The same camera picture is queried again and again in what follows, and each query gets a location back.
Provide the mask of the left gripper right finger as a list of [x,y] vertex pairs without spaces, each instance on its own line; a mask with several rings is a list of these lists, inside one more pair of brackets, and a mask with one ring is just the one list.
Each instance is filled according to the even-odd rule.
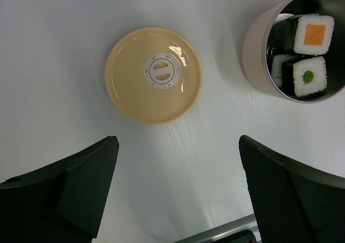
[[262,242],[344,242],[344,178],[239,139]]

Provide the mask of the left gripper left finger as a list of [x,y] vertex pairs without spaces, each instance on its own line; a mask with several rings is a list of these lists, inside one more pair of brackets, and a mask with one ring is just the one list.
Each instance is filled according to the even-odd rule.
[[1,183],[1,242],[92,242],[119,152],[116,136]]

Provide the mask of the green sushi roll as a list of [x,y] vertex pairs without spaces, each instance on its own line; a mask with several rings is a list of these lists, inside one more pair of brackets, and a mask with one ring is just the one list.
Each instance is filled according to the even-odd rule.
[[282,91],[290,96],[304,97],[327,88],[324,57],[296,58],[282,63]]

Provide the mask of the orange sushi roll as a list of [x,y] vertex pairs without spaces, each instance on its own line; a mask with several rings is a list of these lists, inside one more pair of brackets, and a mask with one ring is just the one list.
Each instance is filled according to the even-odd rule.
[[272,39],[286,53],[323,55],[330,47],[334,25],[331,16],[294,15],[273,26]]

